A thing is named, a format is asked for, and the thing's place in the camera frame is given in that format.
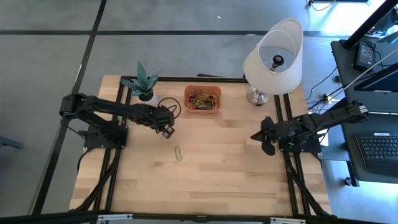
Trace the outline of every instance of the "keyboard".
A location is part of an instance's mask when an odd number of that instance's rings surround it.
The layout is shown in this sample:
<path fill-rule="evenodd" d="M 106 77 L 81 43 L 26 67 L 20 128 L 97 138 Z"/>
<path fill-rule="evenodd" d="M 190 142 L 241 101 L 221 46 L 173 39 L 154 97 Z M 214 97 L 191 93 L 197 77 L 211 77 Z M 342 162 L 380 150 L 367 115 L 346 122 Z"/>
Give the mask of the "keyboard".
<path fill-rule="evenodd" d="M 398 176 L 398 133 L 356 134 L 368 171 Z"/>

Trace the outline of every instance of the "white cable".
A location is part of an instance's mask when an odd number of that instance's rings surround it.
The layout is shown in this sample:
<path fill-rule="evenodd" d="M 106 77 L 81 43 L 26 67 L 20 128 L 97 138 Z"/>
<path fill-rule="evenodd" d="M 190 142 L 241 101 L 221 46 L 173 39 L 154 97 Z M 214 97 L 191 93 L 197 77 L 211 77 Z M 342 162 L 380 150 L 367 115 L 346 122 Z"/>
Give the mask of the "white cable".
<path fill-rule="evenodd" d="M 314 8 L 314 10 L 320 12 L 320 11 L 323 11 L 323 10 L 329 8 L 329 6 L 331 6 L 331 5 L 332 5 L 333 3 L 335 3 L 336 1 L 337 1 L 337 0 L 334 0 L 332 3 L 330 3 L 327 7 L 324 7 L 323 9 L 316 9 L 316 8 L 313 6 L 313 3 L 311 4 L 311 6 Z"/>
<path fill-rule="evenodd" d="M 338 96 L 340 93 L 344 92 L 348 87 L 350 87 L 354 82 L 356 82 L 357 80 L 359 80 L 363 75 L 365 75 L 368 71 L 370 71 L 372 68 L 374 68 L 376 65 L 378 65 L 379 63 L 381 63 L 382 61 L 384 61 L 386 58 L 390 57 L 393 53 L 397 52 L 398 49 L 395 49 L 395 51 L 389 53 L 387 56 L 385 56 L 383 59 L 381 59 L 380 61 L 378 61 L 377 63 L 375 63 L 374 65 L 372 65 L 370 68 L 368 68 L 365 72 L 363 72 L 362 74 L 360 74 L 358 77 L 356 77 L 352 82 L 350 82 L 348 85 L 346 85 L 341 91 L 339 91 L 334 97 Z M 327 105 L 334 97 L 331 97 L 330 100 L 328 100 L 325 105 Z"/>

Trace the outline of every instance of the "black electronic device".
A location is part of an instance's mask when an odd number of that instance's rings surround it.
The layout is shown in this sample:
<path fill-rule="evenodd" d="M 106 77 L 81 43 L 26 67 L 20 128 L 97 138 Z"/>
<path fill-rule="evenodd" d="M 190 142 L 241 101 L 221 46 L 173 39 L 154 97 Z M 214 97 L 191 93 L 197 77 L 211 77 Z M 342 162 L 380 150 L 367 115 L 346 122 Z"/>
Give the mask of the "black electronic device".
<path fill-rule="evenodd" d="M 356 134 L 355 138 L 367 171 L 398 177 L 398 133 Z"/>
<path fill-rule="evenodd" d="M 353 68 L 365 71 L 374 64 L 373 47 L 365 41 L 360 41 L 356 46 Z"/>
<path fill-rule="evenodd" d="M 356 91 L 398 93 L 398 63 L 391 65 L 354 87 Z"/>

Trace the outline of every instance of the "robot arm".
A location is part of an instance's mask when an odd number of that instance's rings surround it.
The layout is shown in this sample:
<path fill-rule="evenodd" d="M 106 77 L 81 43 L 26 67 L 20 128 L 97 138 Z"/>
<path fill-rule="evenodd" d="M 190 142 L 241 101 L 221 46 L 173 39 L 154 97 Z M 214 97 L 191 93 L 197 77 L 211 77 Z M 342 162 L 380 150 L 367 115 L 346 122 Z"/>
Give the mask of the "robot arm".
<path fill-rule="evenodd" d="M 272 143 L 279 141 L 284 151 L 300 152 L 308 149 L 302 147 L 310 140 L 316 140 L 325 134 L 318 131 L 329 129 L 343 123 L 356 123 L 368 117 L 364 105 L 352 102 L 340 108 L 328 110 L 323 114 L 304 114 L 291 121 L 274 123 L 270 117 L 261 121 L 261 130 L 251 136 L 251 139 L 262 142 L 262 150 L 273 156 L 275 147 Z"/>
<path fill-rule="evenodd" d="M 156 130 L 156 133 L 162 132 L 165 138 L 174 133 L 174 114 L 164 106 L 124 105 L 84 94 L 65 96 L 60 115 L 66 119 L 78 118 L 90 125 L 87 131 L 78 132 L 85 138 L 84 146 L 87 148 L 121 149 L 126 145 L 128 126 L 119 125 L 116 120 L 107 121 L 94 112 L 126 116 L 137 124 Z"/>

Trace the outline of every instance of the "potted plant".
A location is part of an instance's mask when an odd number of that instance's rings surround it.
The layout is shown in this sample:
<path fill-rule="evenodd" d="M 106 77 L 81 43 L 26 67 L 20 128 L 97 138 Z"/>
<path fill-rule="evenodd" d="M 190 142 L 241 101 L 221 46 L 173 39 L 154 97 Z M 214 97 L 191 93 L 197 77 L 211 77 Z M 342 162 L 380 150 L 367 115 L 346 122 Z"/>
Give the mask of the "potted plant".
<path fill-rule="evenodd" d="M 153 87 L 157 82 L 159 73 L 148 77 L 144 67 L 138 62 L 137 65 L 137 79 L 120 80 L 120 82 L 132 89 L 132 96 L 137 96 L 138 100 L 152 106 L 157 106 L 157 98 Z"/>

